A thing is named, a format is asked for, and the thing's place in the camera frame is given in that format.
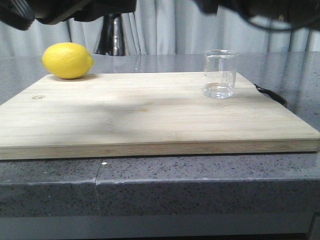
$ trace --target gray speckled countertop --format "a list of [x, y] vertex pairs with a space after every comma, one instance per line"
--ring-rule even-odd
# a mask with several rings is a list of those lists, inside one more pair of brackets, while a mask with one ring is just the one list
[[[91, 73], [197, 72], [202, 55], [95, 55]], [[320, 53], [242, 54], [238, 72], [320, 130]], [[0, 104], [47, 74], [0, 58]], [[315, 152], [0, 161], [0, 217], [320, 211]]]

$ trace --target bamboo cutting board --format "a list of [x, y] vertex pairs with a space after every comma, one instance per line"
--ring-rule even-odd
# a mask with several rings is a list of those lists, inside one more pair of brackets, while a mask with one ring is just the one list
[[320, 133], [237, 75], [228, 99], [202, 72], [47, 75], [0, 106], [0, 159], [317, 151]]

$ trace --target cutting board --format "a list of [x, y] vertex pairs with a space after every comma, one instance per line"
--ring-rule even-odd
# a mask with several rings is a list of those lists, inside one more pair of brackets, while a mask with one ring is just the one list
[[47, 75], [0, 106], [0, 159], [317, 151], [320, 133], [237, 74], [204, 96], [203, 72]]

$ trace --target lemon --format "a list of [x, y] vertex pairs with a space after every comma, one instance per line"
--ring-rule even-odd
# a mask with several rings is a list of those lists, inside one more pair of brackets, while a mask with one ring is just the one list
[[63, 79], [79, 78], [94, 64], [89, 51], [73, 42], [51, 45], [43, 53], [41, 61], [50, 73]]

